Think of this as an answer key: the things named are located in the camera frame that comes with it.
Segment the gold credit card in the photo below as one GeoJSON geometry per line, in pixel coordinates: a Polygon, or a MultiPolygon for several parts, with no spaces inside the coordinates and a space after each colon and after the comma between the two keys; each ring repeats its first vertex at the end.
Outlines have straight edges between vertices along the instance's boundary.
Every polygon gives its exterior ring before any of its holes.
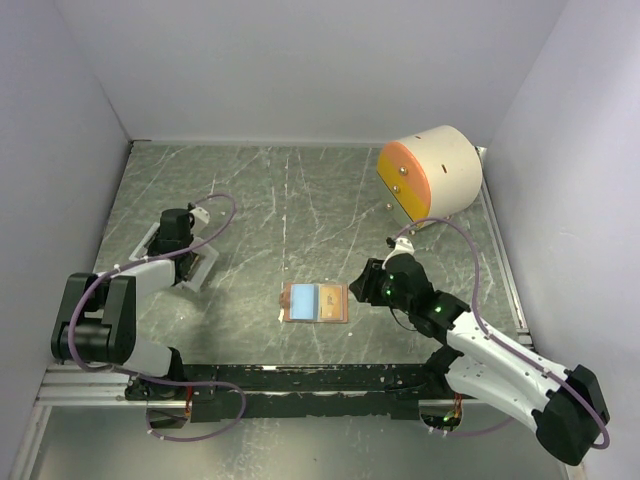
{"type": "Polygon", "coordinates": [[[318,320],[342,322],[345,320],[344,288],[338,284],[323,284],[318,290],[318,320]]]}

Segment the brown leather card holder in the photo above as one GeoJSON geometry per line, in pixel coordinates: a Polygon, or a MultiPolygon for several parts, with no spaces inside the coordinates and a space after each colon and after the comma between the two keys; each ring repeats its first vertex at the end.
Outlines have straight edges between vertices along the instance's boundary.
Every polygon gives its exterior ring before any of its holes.
{"type": "Polygon", "coordinates": [[[345,320],[342,322],[322,322],[318,320],[318,290],[323,284],[338,283],[287,283],[279,296],[281,323],[328,323],[343,324],[348,322],[348,289],[344,288],[345,320]]]}

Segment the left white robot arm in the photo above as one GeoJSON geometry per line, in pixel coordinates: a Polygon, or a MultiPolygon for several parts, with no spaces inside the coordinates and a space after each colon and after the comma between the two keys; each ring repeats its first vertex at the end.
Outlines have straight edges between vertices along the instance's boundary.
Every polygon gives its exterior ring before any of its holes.
{"type": "Polygon", "coordinates": [[[75,273],[66,282],[50,345],[55,359],[80,358],[95,368],[120,367],[150,377],[162,398],[181,395],[187,385],[180,353],[137,336],[138,304],[145,297],[190,280],[199,256],[188,251],[210,215],[193,204],[162,212],[156,230],[143,242],[155,262],[137,263],[107,278],[103,273],[75,273]]]}

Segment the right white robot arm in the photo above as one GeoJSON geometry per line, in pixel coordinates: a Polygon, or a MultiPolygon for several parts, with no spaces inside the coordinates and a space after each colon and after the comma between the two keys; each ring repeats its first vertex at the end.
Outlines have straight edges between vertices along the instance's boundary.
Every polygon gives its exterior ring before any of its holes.
{"type": "Polygon", "coordinates": [[[545,359],[475,317],[471,307],[435,289],[409,253],[369,259],[349,289],[356,300],[400,310],[441,345],[429,358],[426,390],[474,397],[529,428],[554,458],[576,466],[610,420],[596,375],[545,359]]]}

